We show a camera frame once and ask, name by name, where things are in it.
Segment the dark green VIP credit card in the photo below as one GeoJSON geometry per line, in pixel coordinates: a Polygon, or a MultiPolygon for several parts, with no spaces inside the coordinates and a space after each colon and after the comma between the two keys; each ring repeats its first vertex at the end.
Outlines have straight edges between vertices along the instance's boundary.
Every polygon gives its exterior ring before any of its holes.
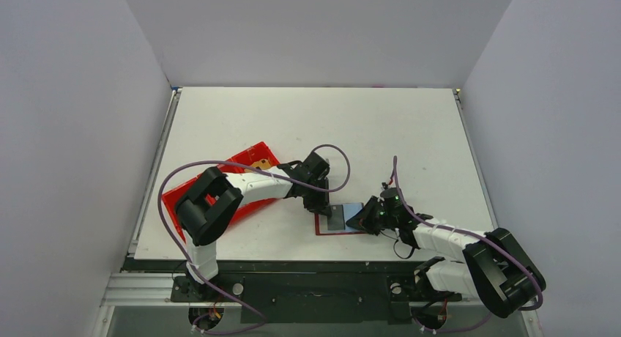
{"type": "Polygon", "coordinates": [[[342,204],[334,204],[331,206],[326,223],[329,232],[341,232],[345,230],[344,208],[342,204]]]}

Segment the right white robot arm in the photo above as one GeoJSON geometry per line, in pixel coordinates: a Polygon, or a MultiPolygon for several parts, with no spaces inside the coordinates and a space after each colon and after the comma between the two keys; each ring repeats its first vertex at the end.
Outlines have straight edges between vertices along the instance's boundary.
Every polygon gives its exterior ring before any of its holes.
{"type": "Polygon", "coordinates": [[[470,231],[405,205],[397,188],[373,196],[346,225],[367,234],[393,230],[412,251],[436,256],[418,265],[414,286],[424,298],[455,293],[479,300],[493,315],[506,318],[539,299],[546,281],[507,230],[470,231]]]}

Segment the red leather card holder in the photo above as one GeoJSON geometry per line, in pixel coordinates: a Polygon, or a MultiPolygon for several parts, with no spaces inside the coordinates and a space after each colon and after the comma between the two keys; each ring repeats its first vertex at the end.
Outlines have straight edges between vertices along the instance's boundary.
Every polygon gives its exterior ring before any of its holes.
{"type": "Polygon", "coordinates": [[[330,215],[315,214],[315,235],[364,234],[363,231],[346,224],[346,222],[356,215],[362,207],[362,203],[331,204],[330,215]]]}

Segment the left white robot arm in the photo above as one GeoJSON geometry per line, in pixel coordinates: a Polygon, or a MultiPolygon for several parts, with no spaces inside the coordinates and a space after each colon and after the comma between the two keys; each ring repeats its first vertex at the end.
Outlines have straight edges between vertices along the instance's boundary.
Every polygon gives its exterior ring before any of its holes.
{"type": "Polygon", "coordinates": [[[185,234],[188,275],[205,284],[218,274],[217,245],[235,213],[247,204],[266,199],[302,198],[308,212],[332,214],[327,175],[330,165],[316,152],[303,161],[283,163],[248,173],[225,173],[207,168],[181,196],[174,213],[185,234]]]}

